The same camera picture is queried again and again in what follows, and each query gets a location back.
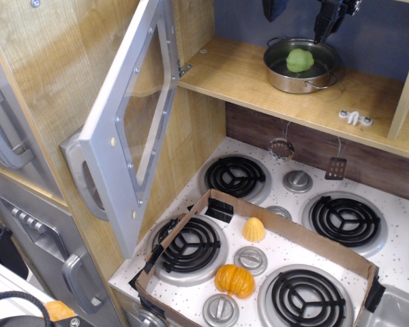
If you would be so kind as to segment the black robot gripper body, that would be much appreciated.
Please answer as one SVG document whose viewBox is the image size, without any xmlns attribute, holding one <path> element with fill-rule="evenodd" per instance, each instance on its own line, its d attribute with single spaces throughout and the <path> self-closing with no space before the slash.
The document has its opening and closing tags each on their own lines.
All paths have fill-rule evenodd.
<svg viewBox="0 0 409 327">
<path fill-rule="evenodd" d="M 361 4 L 362 0 L 322 0 L 319 15 L 321 17 L 354 16 Z"/>
</svg>

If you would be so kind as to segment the blue padded gripper finger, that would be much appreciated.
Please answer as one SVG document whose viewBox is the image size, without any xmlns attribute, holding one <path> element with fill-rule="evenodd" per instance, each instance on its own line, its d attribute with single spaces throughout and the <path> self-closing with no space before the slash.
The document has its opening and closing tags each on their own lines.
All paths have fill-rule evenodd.
<svg viewBox="0 0 409 327">
<path fill-rule="evenodd" d="M 269 22 L 276 20 L 285 10 L 288 0 L 262 0 L 262 9 Z"/>
</svg>

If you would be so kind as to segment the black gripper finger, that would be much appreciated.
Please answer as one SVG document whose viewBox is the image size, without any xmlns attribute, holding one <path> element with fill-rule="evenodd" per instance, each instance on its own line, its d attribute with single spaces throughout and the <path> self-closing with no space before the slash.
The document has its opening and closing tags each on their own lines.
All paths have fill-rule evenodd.
<svg viewBox="0 0 409 327">
<path fill-rule="evenodd" d="M 337 32 L 342 23 L 342 16 L 339 11 L 320 12 L 315 21 L 314 26 L 314 42 L 325 43 L 330 34 Z"/>
</svg>

